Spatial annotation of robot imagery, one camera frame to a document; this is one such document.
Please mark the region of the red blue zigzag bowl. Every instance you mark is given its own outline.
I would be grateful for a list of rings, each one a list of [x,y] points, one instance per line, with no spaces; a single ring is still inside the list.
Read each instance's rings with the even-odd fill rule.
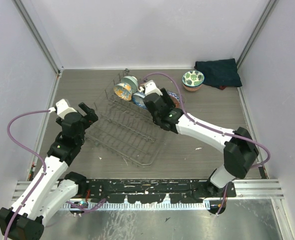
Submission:
[[[179,96],[175,92],[172,92],[172,91],[167,91],[167,93],[170,96],[173,103],[175,104],[175,107],[179,108],[180,107],[180,98],[179,98]]]

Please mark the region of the orange floral bowl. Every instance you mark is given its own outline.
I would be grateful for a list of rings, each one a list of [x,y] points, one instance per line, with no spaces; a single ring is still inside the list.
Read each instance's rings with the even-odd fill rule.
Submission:
[[[200,88],[190,88],[190,87],[186,87],[185,88],[187,91],[189,91],[189,92],[196,92],[197,90],[199,90]]]

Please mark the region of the blue floral bowl front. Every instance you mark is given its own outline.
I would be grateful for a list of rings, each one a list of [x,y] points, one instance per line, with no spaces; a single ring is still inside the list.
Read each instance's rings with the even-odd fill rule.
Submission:
[[[188,86],[188,85],[183,85],[183,87],[184,88],[201,88],[202,87],[202,85],[200,84],[200,85],[198,85],[198,86]]]

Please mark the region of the yellow blue floral bowl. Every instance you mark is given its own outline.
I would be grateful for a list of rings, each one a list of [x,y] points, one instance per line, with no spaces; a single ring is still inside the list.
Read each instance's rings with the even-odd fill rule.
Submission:
[[[132,88],[128,83],[118,83],[113,87],[114,93],[125,101],[132,99]]]

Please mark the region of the green leaf pattern bowl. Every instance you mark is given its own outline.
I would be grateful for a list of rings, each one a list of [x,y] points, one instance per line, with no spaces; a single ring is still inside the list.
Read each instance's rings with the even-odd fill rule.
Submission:
[[[204,80],[204,74],[198,70],[190,70],[182,76],[182,83],[187,86],[199,86]]]

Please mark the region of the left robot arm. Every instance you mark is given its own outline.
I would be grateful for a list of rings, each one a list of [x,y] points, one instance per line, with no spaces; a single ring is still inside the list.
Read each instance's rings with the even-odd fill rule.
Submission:
[[[94,109],[85,103],[78,105],[84,115],[61,99],[48,113],[56,113],[56,122],[61,132],[46,154],[40,158],[42,167],[32,182],[11,205],[0,209],[0,230],[4,239],[38,240],[50,219],[72,197],[83,198],[88,192],[87,179],[76,172],[70,172],[53,190],[58,178],[68,169],[80,153],[85,142],[85,133],[98,121]]]

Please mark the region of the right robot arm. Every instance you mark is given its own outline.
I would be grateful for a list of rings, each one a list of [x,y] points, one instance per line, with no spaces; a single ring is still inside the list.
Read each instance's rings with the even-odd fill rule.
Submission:
[[[223,154],[223,165],[215,169],[207,179],[202,189],[204,192],[218,197],[229,182],[245,178],[259,154],[245,128],[221,128],[185,113],[176,107],[164,88],[159,89],[152,82],[147,83],[143,90],[143,102],[152,115],[154,124],[165,131],[204,142]]]

